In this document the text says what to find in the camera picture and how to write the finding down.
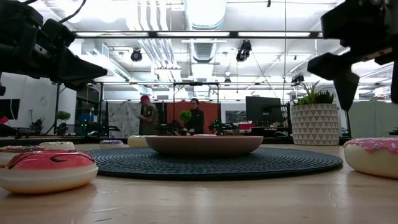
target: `table surface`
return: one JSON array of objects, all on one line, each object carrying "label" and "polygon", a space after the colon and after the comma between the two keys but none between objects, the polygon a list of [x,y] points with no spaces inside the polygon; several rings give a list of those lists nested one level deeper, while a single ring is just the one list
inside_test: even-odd
[{"label": "table surface", "polygon": [[[263,147],[344,157],[339,146]],[[361,174],[346,163],[327,173],[234,182],[97,176],[89,185],[57,194],[27,197],[0,189],[0,223],[398,223],[398,180]]]}]

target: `wooden bowl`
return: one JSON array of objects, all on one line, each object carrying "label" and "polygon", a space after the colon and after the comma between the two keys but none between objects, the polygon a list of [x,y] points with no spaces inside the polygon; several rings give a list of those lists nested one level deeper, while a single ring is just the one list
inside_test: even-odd
[{"label": "wooden bowl", "polygon": [[256,150],[262,136],[146,136],[148,146],[174,156],[241,156]]}]

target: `small potted plant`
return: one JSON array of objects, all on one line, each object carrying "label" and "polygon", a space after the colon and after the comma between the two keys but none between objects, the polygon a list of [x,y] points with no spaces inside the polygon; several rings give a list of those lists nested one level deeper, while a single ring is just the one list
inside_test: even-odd
[{"label": "small potted plant", "polygon": [[[188,122],[191,118],[192,118],[192,113],[191,111],[181,111],[180,112],[180,116],[179,116],[180,120],[182,120],[184,123]],[[182,136],[186,136],[188,133],[188,130],[186,128],[181,129],[181,135]]]},{"label": "small potted plant", "polygon": [[294,144],[308,146],[335,146],[339,144],[337,105],[334,95],[302,84],[307,95],[294,103],[291,109]]},{"label": "small potted plant", "polygon": [[60,125],[57,127],[57,135],[64,135],[68,130],[66,121],[70,119],[70,113],[65,111],[58,111],[55,114],[55,119],[61,121]]}]

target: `donut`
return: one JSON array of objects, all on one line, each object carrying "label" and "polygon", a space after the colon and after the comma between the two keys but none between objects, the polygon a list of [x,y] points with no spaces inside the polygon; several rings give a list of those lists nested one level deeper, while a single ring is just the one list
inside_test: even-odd
[{"label": "donut", "polygon": [[365,174],[398,179],[398,138],[361,138],[344,145],[346,162]]},{"label": "donut", "polygon": [[129,147],[146,147],[148,146],[145,136],[130,136],[127,139]]},{"label": "donut", "polygon": [[94,159],[85,152],[24,152],[12,158],[1,172],[0,187],[17,194],[58,192],[89,183],[97,171]]},{"label": "donut", "polygon": [[120,140],[102,140],[99,142],[100,149],[114,149],[124,147],[124,144]]},{"label": "donut", "polygon": [[0,147],[0,167],[6,164],[16,155],[23,152],[50,150],[45,146],[4,146]]},{"label": "donut", "polygon": [[75,150],[73,142],[43,142],[39,146],[47,147],[54,150]]}]

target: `black round placemat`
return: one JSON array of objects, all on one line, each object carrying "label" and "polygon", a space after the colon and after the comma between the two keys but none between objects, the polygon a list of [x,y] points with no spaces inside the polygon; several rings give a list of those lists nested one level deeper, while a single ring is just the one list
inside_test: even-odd
[{"label": "black round placemat", "polygon": [[192,158],[163,156],[149,147],[88,151],[99,175],[162,180],[265,179],[324,172],[343,160],[295,149],[259,148],[241,157]]}]

